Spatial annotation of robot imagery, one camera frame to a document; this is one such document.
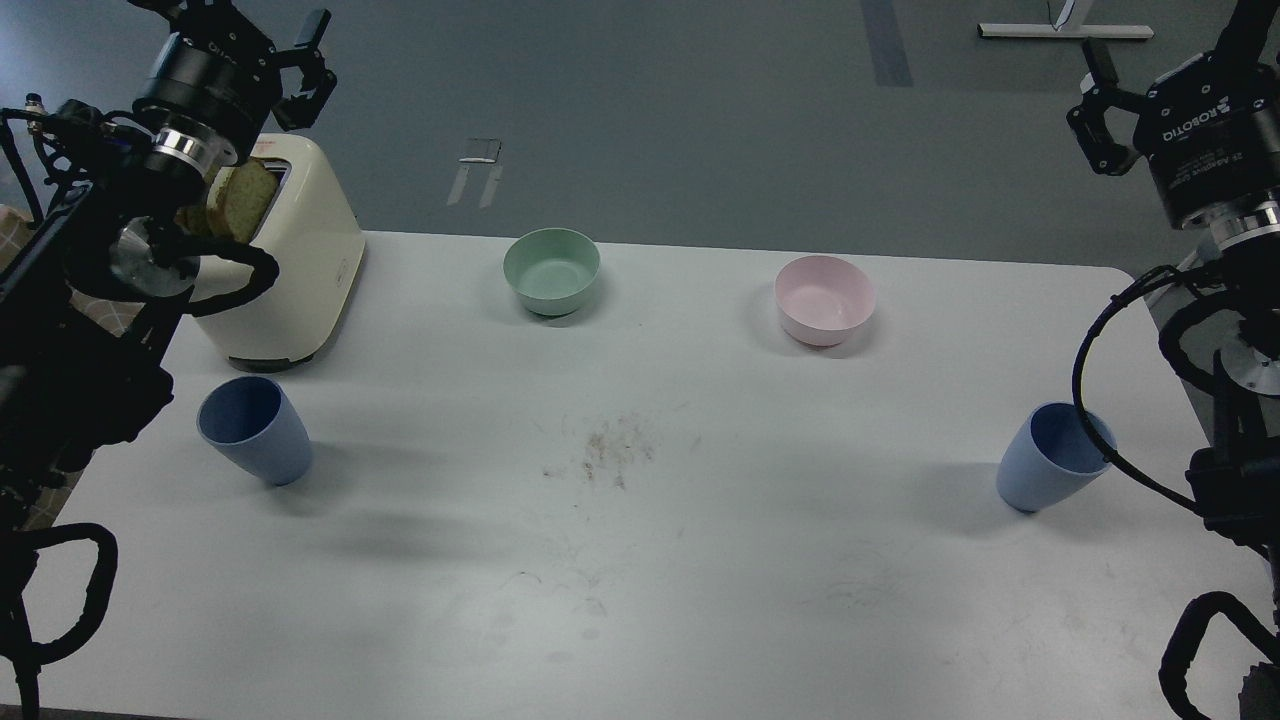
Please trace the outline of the black right-side robot arm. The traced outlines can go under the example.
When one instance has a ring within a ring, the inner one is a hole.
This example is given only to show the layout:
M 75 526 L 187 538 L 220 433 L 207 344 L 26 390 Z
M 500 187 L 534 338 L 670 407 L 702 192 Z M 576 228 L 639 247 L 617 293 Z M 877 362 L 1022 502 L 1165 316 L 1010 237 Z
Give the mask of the black right-side robot arm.
M 1068 113 L 1094 173 L 1124 176 L 1146 160 L 1170 225 L 1207 231 L 1213 246 L 1198 266 L 1156 266 L 1111 297 L 1073 361 L 1076 418 L 1116 469 L 1257 553 L 1277 547 L 1277 434 L 1262 410 L 1277 397 L 1277 68 L 1261 59 L 1276 17 L 1275 1 L 1236 3 L 1207 53 L 1142 94 L 1121 87 L 1105 42 L 1088 38 L 1091 83 Z M 1125 460 L 1083 404 L 1088 354 L 1108 322 L 1172 286 L 1192 300 L 1160 331 L 1158 351 L 1213 402 L 1210 446 L 1187 469 L 1189 495 Z

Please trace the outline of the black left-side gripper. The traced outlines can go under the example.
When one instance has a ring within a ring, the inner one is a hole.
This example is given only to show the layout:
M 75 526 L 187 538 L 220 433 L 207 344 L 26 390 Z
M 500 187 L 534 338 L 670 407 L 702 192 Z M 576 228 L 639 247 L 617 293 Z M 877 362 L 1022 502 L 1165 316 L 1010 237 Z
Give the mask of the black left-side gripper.
M 224 142 L 225 159 L 246 159 L 271 114 L 284 132 L 311 128 L 337 88 L 337 74 L 320 49 L 332 22 L 329 9 L 312 9 L 291 47 L 271 50 L 262 67 L 247 67 L 219 49 L 172 33 L 133 101 L 133 115 L 152 131 L 205 128 Z M 298 68 L 296 94 L 279 100 L 279 76 L 268 69 Z

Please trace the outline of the black left-side robot arm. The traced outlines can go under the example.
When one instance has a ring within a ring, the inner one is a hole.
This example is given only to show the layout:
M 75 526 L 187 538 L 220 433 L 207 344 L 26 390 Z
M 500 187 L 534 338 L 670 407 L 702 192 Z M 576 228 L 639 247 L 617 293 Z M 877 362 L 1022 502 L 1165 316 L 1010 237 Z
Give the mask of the black left-side robot arm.
M 35 188 L 10 124 L 31 131 L 55 193 L 3 269 L 3 529 L 106 445 L 133 441 L 172 401 L 161 361 L 183 316 L 239 307 L 280 266 L 177 213 L 211 170 L 242 167 L 269 118 L 315 123 L 337 86 L 320 49 L 328 9 L 278 47 L 229 1 L 146 1 L 169 26 L 129 110 L 78 101 L 3 110 L 3 151 Z

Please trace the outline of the black Robotiq right-side gripper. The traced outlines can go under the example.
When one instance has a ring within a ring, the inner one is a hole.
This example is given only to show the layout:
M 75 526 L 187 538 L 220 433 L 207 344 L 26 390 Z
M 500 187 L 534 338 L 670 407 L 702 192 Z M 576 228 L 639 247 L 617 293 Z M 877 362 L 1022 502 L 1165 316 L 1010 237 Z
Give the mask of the black Robotiq right-side gripper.
M 1226 67 L 1198 54 L 1160 76 L 1147 97 L 1120 86 L 1102 40 L 1082 42 L 1091 86 L 1066 114 L 1091 169 L 1124 176 L 1142 155 L 1175 229 L 1277 190 L 1277 68 Z M 1110 109 L 1138 119 L 1138 151 L 1115 140 Z

